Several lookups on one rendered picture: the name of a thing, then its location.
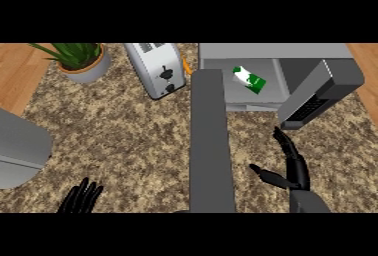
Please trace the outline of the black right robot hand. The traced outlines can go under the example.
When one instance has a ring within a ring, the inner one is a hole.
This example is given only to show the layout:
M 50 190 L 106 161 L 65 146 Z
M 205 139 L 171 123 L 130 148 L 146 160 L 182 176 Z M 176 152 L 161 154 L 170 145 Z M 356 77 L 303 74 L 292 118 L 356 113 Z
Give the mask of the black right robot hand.
M 251 164 L 249 168 L 258 175 L 260 180 L 267 184 L 282 189 L 309 191 L 310 175 L 304 157 L 297 150 L 289 136 L 282 132 L 279 128 L 275 128 L 273 138 L 276 139 L 285 154 L 286 176 L 282 176 L 273 171 L 263 169 L 255 164 Z

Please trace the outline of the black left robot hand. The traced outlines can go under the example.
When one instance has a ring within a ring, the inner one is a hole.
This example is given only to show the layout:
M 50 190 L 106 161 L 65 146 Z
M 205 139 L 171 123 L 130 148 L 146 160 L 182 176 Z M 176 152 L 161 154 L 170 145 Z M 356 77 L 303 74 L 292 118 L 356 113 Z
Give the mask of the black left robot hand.
M 88 178 L 74 186 L 63 198 L 57 209 L 59 214 L 87 214 L 93 211 L 96 200 L 103 191 L 103 187 L 94 182 L 88 182 Z

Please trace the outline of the grey microwave door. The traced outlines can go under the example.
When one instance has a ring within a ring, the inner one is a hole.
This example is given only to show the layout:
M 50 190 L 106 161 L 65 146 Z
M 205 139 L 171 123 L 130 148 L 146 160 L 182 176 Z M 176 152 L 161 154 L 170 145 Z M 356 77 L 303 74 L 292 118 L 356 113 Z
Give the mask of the grey microwave door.
M 189 210 L 235 213 L 223 75 L 201 69 L 190 87 Z

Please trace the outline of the grey microwave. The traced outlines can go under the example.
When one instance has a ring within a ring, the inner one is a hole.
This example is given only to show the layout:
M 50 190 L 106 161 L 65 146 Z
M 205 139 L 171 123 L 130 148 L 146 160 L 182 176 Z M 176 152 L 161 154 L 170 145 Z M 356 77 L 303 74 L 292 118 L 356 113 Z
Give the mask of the grey microwave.
M 266 80 L 260 94 L 233 80 L 235 66 Z M 283 130 L 300 129 L 365 83 L 342 43 L 201 43 L 198 67 L 221 71 L 226 110 L 276 112 Z

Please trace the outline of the green and white milk carton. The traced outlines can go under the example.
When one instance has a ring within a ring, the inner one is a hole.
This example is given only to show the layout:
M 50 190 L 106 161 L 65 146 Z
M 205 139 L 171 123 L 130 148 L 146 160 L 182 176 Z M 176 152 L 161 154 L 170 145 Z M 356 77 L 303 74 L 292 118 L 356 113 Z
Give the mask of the green and white milk carton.
M 242 66 L 235 66 L 232 73 L 233 80 L 239 82 L 255 94 L 260 94 L 266 85 L 266 80 L 252 74 Z

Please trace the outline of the grey rounded appliance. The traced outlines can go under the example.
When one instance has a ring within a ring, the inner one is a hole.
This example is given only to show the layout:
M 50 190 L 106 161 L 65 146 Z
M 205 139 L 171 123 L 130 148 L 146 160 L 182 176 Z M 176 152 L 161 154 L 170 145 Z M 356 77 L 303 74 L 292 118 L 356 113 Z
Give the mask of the grey rounded appliance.
M 31 180 L 52 156 L 52 145 L 47 130 L 0 108 L 0 189 Z

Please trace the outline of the silver toaster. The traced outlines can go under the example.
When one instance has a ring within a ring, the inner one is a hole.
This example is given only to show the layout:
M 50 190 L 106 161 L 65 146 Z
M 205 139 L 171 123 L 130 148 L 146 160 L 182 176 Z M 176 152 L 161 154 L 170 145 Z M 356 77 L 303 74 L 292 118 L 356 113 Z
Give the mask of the silver toaster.
M 158 100 L 186 85 L 177 46 L 174 43 L 125 43 L 124 48 L 148 95 Z

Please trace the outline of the green potted plant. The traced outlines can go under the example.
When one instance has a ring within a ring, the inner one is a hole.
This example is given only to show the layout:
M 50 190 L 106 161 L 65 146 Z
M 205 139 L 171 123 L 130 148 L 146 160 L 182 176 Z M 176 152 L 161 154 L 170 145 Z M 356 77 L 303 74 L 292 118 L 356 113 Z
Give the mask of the green potted plant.
M 57 69 L 75 83 L 91 83 L 111 67 L 111 56 L 102 43 L 53 43 L 53 50 L 38 43 L 29 46 L 50 55 Z

